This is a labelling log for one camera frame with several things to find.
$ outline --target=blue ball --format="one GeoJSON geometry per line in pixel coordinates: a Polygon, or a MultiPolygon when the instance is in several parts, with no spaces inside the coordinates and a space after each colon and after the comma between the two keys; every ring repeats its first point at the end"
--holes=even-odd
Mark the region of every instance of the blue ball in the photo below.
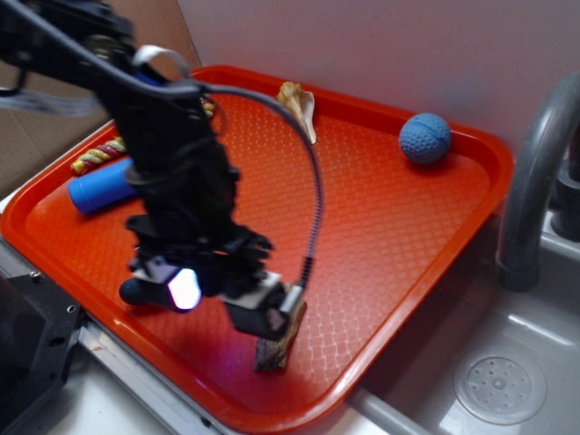
{"type": "Polygon", "coordinates": [[[440,116],[422,113],[413,116],[403,125],[399,145],[409,160],[420,165],[430,165],[449,152],[451,128],[440,116]]]}

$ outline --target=red tray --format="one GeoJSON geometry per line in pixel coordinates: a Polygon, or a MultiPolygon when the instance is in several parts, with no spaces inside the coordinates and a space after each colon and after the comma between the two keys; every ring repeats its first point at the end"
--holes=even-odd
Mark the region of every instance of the red tray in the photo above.
{"type": "MultiPolygon", "coordinates": [[[[195,76],[269,95],[283,82],[231,67],[195,76]]],[[[305,88],[316,101],[325,214],[308,310],[284,372],[253,372],[256,338],[232,328],[217,298],[188,314],[120,300],[136,243],[123,224],[141,204],[126,200],[87,217],[67,193],[70,164],[111,138],[112,124],[33,179],[0,222],[5,238],[89,313],[243,432],[296,429],[338,405],[502,200],[513,167],[497,139],[459,125],[451,125],[446,159],[416,166],[398,146],[412,113],[305,88]]],[[[294,281],[314,204],[308,159],[271,111],[234,97],[217,101],[212,122],[242,170],[235,218],[274,241],[268,269],[294,281]]]]}

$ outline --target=sink drain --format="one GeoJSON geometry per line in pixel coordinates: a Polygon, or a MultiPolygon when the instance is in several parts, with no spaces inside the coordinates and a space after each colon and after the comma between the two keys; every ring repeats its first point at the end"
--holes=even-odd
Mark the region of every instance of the sink drain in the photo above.
{"type": "Polygon", "coordinates": [[[475,417],[493,424],[516,424],[544,404],[546,380],[528,357],[512,349],[486,348],[464,358],[455,371],[455,392],[475,417]]]}

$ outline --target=gray faucet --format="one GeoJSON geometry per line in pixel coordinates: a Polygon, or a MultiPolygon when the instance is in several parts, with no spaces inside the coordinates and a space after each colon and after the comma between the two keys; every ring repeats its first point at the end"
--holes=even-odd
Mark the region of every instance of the gray faucet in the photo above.
{"type": "Polygon", "coordinates": [[[561,237],[580,241],[580,72],[549,94],[517,156],[499,231],[498,281],[522,292],[539,279],[538,252],[548,202],[561,237]]]}

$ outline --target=stainless steel sink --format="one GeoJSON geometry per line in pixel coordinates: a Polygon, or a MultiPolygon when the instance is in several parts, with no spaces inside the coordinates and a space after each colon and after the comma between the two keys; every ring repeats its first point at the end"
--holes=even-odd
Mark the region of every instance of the stainless steel sink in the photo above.
{"type": "Polygon", "coordinates": [[[434,434],[577,435],[580,244],[545,232],[539,285],[511,293],[497,241],[492,218],[361,386],[434,434]]]}

